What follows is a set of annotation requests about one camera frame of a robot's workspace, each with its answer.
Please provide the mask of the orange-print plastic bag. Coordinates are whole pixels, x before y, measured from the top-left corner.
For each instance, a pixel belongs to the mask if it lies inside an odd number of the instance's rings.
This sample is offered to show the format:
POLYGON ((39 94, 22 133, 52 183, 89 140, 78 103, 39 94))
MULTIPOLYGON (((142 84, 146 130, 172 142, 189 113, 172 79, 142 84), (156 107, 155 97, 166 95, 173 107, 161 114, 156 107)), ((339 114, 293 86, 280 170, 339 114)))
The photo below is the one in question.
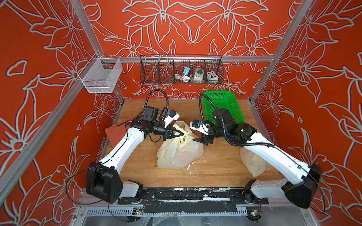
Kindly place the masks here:
POLYGON ((203 155, 203 145, 193 141, 197 136, 191 132, 191 129, 185 122, 177 121, 173 127, 181 130, 184 136, 167 139, 163 142, 157 152, 156 164, 159 168, 183 168, 203 155))

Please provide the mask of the yellow translucent plastic bag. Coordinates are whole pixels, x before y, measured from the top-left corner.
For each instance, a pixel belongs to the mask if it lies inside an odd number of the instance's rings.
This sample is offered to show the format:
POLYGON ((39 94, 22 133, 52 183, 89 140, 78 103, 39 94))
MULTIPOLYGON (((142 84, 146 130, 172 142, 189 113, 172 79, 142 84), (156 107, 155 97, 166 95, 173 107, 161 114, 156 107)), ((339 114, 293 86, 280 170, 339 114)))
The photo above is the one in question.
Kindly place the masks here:
POLYGON ((263 158, 254 152, 247 150, 245 147, 240 149, 240 158, 253 177, 258 177, 266 170, 271 170, 273 168, 263 158))

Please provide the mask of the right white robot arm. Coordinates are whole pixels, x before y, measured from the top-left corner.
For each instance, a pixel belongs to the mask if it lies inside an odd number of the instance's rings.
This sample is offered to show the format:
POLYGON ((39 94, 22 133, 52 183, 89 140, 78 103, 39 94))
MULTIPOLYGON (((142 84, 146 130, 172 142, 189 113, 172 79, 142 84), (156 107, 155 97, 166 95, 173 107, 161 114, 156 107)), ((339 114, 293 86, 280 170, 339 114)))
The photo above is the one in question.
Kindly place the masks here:
POLYGON ((267 140, 256 128, 248 123, 236 123, 229 110, 221 108, 213 112, 215 123, 193 120, 190 129, 201 132, 196 141, 204 145, 223 137, 228 144, 244 147, 257 154, 285 178, 280 180, 250 180, 243 189, 245 202, 254 204, 260 199, 287 199, 292 204, 307 209, 319 186, 322 168, 309 165, 292 157, 267 140))

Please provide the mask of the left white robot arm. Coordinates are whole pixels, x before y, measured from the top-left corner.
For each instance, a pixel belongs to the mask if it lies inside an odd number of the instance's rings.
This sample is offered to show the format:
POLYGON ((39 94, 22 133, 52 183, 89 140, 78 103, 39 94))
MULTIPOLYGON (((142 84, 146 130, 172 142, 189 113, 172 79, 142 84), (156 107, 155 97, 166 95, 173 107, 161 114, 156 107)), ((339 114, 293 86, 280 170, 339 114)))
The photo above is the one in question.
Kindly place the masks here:
POLYGON ((149 135, 163 140, 183 136, 171 123, 180 115, 175 110, 160 111, 146 106, 143 113, 130 122, 124 137, 99 163, 89 164, 86 174, 86 193, 109 204, 121 198, 139 202, 143 198, 143 185, 135 181, 123 182, 119 176, 124 164, 136 147, 149 135))

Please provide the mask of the green plastic basket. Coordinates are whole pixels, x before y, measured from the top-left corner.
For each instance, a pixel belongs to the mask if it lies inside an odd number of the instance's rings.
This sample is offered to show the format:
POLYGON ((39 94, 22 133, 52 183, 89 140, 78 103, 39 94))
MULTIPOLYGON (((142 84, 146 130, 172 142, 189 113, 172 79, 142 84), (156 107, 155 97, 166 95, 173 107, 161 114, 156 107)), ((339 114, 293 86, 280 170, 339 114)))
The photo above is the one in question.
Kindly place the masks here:
MULTIPOLYGON (((208 96, 212 102, 216 105, 217 108, 221 109, 227 109, 231 113, 233 119, 237 124, 245 122, 244 116, 242 114, 242 111, 239 107, 239 104, 237 102, 237 99, 234 95, 234 93, 230 91, 207 91, 204 93, 206 96, 208 96)), ((213 117, 213 112, 215 109, 211 106, 210 102, 207 101, 205 98, 204 100, 204 108, 205 108, 205 114, 206 114, 206 120, 212 122, 215 124, 215 118, 213 117)))

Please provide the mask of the white button box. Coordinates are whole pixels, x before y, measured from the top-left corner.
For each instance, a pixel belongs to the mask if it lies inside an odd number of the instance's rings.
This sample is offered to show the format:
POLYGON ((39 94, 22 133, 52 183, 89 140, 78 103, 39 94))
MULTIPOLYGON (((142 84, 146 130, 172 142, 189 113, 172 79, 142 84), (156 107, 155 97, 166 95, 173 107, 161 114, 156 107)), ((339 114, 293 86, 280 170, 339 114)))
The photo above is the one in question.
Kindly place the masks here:
POLYGON ((208 81, 218 81, 219 77, 214 71, 210 71, 206 73, 206 77, 208 81))

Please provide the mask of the grey controller device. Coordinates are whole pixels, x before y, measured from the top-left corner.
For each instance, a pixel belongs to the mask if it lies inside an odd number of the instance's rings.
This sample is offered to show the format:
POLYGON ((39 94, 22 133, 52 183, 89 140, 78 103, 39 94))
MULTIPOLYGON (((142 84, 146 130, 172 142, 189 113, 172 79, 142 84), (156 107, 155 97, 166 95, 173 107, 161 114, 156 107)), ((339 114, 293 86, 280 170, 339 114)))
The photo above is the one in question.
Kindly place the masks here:
POLYGON ((204 70, 202 68, 196 68, 193 75, 194 82, 201 82, 204 81, 204 70))

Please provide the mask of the blue white small box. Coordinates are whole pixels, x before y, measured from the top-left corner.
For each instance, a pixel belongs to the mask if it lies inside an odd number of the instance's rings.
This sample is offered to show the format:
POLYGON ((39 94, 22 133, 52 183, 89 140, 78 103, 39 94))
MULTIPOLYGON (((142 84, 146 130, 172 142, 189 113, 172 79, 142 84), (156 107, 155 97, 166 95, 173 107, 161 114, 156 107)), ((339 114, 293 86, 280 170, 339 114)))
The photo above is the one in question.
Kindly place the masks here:
POLYGON ((186 66, 183 71, 183 76, 188 76, 189 72, 190 72, 190 68, 188 66, 186 66))

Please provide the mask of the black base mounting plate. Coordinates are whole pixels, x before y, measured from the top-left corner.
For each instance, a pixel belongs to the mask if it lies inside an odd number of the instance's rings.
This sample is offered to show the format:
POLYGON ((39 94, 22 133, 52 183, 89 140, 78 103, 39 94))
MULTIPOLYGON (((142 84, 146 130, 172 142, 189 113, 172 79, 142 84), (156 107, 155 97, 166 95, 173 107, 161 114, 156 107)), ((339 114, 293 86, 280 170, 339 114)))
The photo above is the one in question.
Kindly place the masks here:
POLYGON ((245 201, 242 187, 145 187, 141 200, 119 198, 117 204, 139 204, 145 213, 238 213, 238 207, 250 211, 259 205, 268 205, 268 199, 245 201))

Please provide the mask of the clear acrylic wall box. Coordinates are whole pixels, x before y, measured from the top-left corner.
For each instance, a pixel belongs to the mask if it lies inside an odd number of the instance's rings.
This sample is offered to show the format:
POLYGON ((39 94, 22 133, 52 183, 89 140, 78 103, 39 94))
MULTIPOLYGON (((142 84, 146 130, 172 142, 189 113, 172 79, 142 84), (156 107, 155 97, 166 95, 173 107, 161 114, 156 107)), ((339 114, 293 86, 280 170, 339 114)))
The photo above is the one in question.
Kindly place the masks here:
POLYGON ((112 93, 123 66, 118 59, 112 68, 105 68, 99 58, 94 58, 82 71, 79 78, 89 93, 112 93))

